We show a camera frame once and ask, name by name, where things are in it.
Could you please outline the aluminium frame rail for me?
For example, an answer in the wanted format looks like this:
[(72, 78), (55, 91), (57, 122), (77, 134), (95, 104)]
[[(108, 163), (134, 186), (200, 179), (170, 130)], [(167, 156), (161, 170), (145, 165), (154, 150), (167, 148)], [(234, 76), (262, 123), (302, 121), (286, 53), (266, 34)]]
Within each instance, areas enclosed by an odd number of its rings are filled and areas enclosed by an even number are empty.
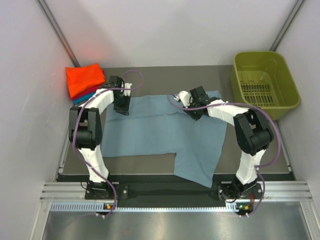
[[(264, 201), (274, 202), (310, 202), (313, 200), (311, 191), (305, 181), (261, 181), (259, 186), (264, 190)], [(78, 182), (48, 182), (44, 184), (41, 201), (81, 201), (85, 199), (86, 185)], [(133, 193), (144, 196), (187, 196), (204, 193), (217, 193), (217, 187), (204, 187), (192, 182), (132, 182), (114, 183), (118, 195), (131, 197)]]

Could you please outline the teal folded t shirt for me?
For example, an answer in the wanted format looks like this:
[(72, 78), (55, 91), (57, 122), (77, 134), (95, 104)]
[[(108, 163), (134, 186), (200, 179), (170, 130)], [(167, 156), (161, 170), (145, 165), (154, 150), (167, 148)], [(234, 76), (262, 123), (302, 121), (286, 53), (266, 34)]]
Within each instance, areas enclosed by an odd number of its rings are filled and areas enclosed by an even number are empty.
[(76, 104), (79, 104), (83, 101), (87, 101), (88, 99), (90, 99), (93, 95), (95, 94), (95, 92), (91, 92), (91, 93), (88, 93), (88, 94), (85, 94), (75, 100), (73, 100), (73, 103), (76, 105)]

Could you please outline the grey blue t shirt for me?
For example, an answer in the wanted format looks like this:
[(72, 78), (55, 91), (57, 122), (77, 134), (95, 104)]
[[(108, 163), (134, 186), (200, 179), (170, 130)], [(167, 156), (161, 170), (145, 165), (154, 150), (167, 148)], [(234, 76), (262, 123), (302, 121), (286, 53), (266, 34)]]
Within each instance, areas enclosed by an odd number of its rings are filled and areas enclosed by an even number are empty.
[(227, 123), (202, 116), (195, 121), (166, 95), (130, 100), (129, 115), (106, 109), (103, 157), (175, 154), (174, 175), (210, 188), (225, 141)]

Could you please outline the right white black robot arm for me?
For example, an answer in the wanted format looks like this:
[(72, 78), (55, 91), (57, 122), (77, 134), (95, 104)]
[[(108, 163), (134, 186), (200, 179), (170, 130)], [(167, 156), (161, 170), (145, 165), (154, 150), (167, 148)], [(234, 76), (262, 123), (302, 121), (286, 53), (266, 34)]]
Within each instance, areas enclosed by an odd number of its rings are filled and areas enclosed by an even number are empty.
[(245, 198), (256, 185), (258, 165), (274, 139), (266, 117), (258, 110), (228, 104), (218, 97), (209, 97), (202, 86), (181, 91), (176, 101), (194, 120), (206, 115), (234, 126), (236, 141), (241, 149), (240, 163), (230, 186), (219, 191), (226, 200)]

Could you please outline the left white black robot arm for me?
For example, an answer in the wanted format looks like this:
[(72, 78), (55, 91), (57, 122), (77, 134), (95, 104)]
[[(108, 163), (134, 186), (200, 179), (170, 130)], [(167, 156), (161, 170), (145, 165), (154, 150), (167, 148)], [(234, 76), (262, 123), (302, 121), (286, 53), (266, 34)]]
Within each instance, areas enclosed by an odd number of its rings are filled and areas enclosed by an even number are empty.
[(69, 110), (68, 137), (74, 153), (88, 168), (85, 199), (104, 200), (114, 197), (114, 187), (109, 178), (102, 152), (103, 127), (101, 113), (113, 105), (113, 110), (129, 115), (131, 84), (119, 76), (111, 76), (85, 103)]

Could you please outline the orange folded t shirt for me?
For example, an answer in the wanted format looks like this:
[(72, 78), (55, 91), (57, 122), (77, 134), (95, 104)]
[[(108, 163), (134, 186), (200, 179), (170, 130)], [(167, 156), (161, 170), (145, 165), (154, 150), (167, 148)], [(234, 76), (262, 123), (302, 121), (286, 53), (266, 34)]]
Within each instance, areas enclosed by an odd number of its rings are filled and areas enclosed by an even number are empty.
[(98, 63), (84, 67), (66, 67), (65, 73), (71, 99), (105, 82), (104, 72)]

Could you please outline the magenta folded t shirt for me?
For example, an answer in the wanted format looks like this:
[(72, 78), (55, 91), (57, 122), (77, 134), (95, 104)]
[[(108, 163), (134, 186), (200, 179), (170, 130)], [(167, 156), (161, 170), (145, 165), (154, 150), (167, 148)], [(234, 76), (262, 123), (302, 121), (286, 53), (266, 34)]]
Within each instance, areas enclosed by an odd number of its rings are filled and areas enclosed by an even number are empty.
[(84, 95), (86, 95), (86, 94), (89, 94), (89, 93), (92, 93), (92, 92), (96, 92), (96, 90), (97, 90), (103, 83), (104, 83), (104, 82), (99, 83), (99, 84), (97, 84), (97, 85), (95, 85), (95, 86), (93, 86), (93, 87), (90, 87), (90, 88), (86, 89), (85, 91), (79, 93), (78, 95), (72, 97), (72, 98), (71, 98), (72, 101), (75, 100), (75, 99), (77, 99), (77, 98), (79, 98), (79, 97), (82, 97), (82, 96), (84, 96)]

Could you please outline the olive green plastic basket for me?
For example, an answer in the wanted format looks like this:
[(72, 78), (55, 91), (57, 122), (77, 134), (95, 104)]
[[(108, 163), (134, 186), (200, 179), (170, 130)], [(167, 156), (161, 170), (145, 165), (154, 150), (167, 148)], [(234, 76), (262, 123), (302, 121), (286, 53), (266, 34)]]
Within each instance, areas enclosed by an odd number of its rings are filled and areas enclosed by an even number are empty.
[(274, 51), (236, 54), (230, 84), (236, 102), (260, 107), (272, 120), (279, 120), (301, 103), (284, 57)]

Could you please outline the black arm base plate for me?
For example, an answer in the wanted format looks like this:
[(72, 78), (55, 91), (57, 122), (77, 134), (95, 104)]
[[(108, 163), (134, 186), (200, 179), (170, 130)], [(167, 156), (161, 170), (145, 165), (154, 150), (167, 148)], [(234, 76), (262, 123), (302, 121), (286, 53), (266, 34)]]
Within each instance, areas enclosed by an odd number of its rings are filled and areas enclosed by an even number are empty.
[(242, 187), (235, 182), (218, 182), (212, 187), (201, 186), (192, 182), (164, 182), (164, 183), (116, 183), (115, 191), (107, 183), (88, 182), (85, 188), (86, 200), (130, 200), (137, 197), (209, 197), (213, 200), (239, 200), (257, 194), (261, 196), (259, 183), (252, 183), (249, 187)]

